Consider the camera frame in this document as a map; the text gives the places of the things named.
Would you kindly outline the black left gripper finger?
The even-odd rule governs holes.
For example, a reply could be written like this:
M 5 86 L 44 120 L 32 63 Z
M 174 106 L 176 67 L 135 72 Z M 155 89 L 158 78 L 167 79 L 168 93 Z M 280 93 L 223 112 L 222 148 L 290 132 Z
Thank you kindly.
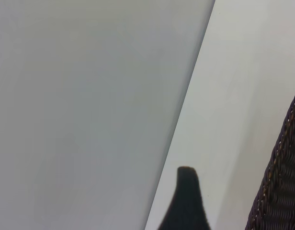
M 194 168 L 177 169 L 177 183 L 160 230 L 209 230 L 199 179 Z

